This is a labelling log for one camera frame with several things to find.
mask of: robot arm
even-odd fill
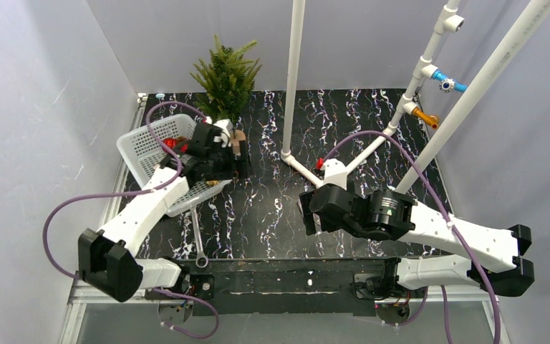
[[[228,141],[230,123],[228,120],[215,125],[198,123],[193,137],[175,148],[183,166],[174,182],[155,189],[176,174],[176,162],[166,156],[143,188],[152,192],[135,197],[98,231],[86,229],[81,234],[78,255],[82,280],[120,302],[128,300],[138,289],[180,289],[185,271],[174,259],[135,259],[135,256],[163,214],[196,182],[245,178],[250,174],[247,150],[235,154]]]
[[[307,235],[343,229],[354,237],[372,240],[415,242],[440,248],[450,256],[419,259],[394,258],[385,276],[374,279],[372,290],[415,290],[428,285],[484,285],[467,252],[442,215],[409,196],[391,190],[375,191],[363,198],[344,185],[333,172],[342,163],[328,161],[325,185],[300,195]],[[531,244],[530,228],[516,225],[492,229],[453,219],[473,249],[494,291],[503,296],[522,295],[534,281],[532,262],[522,257]]]

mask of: white pipe frame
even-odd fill
[[[505,37],[498,44],[486,63],[482,66],[467,90],[448,113],[439,130],[429,140],[425,149],[420,153],[416,163],[421,171],[424,171],[429,163],[439,153],[440,149],[454,134],[459,125],[465,120],[469,112],[484,96],[488,88],[496,81],[498,76],[516,56],[526,41],[539,28],[543,20],[550,13],[550,0],[531,0],[518,19],[513,23]],[[418,174],[411,168],[401,180],[396,192],[405,194],[414,184]]]
[[[464,22],[464,18],[456,15],[458,10],[458,3],[460,0],[449,0],[443,7],[440,16],[438,17],[435,27],[433,28],[433,34],[431,39],[425,48],[425,52],[418,60],[414,72],[412,73],[412,79],[408,85],[406,92],[402,95],[399,103],[397,104],[393,119],[389,122],[387,127],[382,131],[389,136],[393,135],[397,130],[400,119],[404,113],[407,112],[405,106],[407,103],[412,102],[413,95],[416,92],[416,88],[423,81],[423,78],[430,77],[437,67],[431,64],[433,54],[439,47],[443,34],[446,31],[456,32],[460,29]],[[306,179],[319,188],[324,184],[323,180],[315,176],[309,169],[305,168],[300,162],[298,162],[291,154],[291,131],[292,122],[294,120],[294,105],[296,104],[296,81],[298,79],[298,64],[300,59],[300,46],[302,38],[302,25],[304,21],[304,5],[305,0],[294,0],[292,7],[292,23],[290,29],[290,50],[288,58],[288,80],[286,86],[286,109],[284,117],[284,142],[281,149],[281,159],[290,165],[292,168],[300,172]],[[372,142],[364,151],[362,151],[348,166],[347,175],[353,172],[356,167],[361,165],[363,161],[375,150],[385,142],[385,138],[379,137]]]

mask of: red cap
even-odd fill
[[[165,143],[165,145],[169,148],[174,148],[174,146],[176,146],[176,140],[173,138],[166,138],[163,140],[163,143]]]

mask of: wrench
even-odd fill
[[[199,218],[197,217],[197,206],[190,209],[190,217],[193,220],[193,233],[195,234],[195,249],[197,250],[197,258],[195,264],[197,267],[204,268],[208,266],[208,258],[203,253],[203,242],[201,241],[201,231],[199,230]]]

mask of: table top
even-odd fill
[[[336,142],[358,130],[382,130],[395,111],[403,90],[308,90],[296,93],[291,151],[312,168]],[[166,94],[164,100],[193,105],[195,94]],[[160,102],[150,95],[146,109]],[[312,185],[280,159],[283,138],[285,92],[254,92],[240,115],[237,129],[245,132],[254,175],[233,181],[222,193],[198,206],[204,251],[208,258],[340,258],[437,255],[440,251],[421,244],[376,242],[354,238],[346,232],[307,236],[297,205],[298,195]],[[180,107],[164,107],[153,120],[185,113]],[[405,115],[396,138],[412,156],[425,147],[428,137],[422,123]],[[349,163],[373,138],[364,137],[342,147],[337,158]],[[363,196],[378,188],[395,186],[410,165],[389,143],[379,147],[351,175]],[[440,174],[432,163],[426,170],[434,189],[448,206]],[[128,175],[126,190],[138,190]],[[435,207],[420,182],[409,194]],[[129,201],[124,199],[122,206]],[[190,213],[164,217],[145,239],[139,258],[195,257]]]

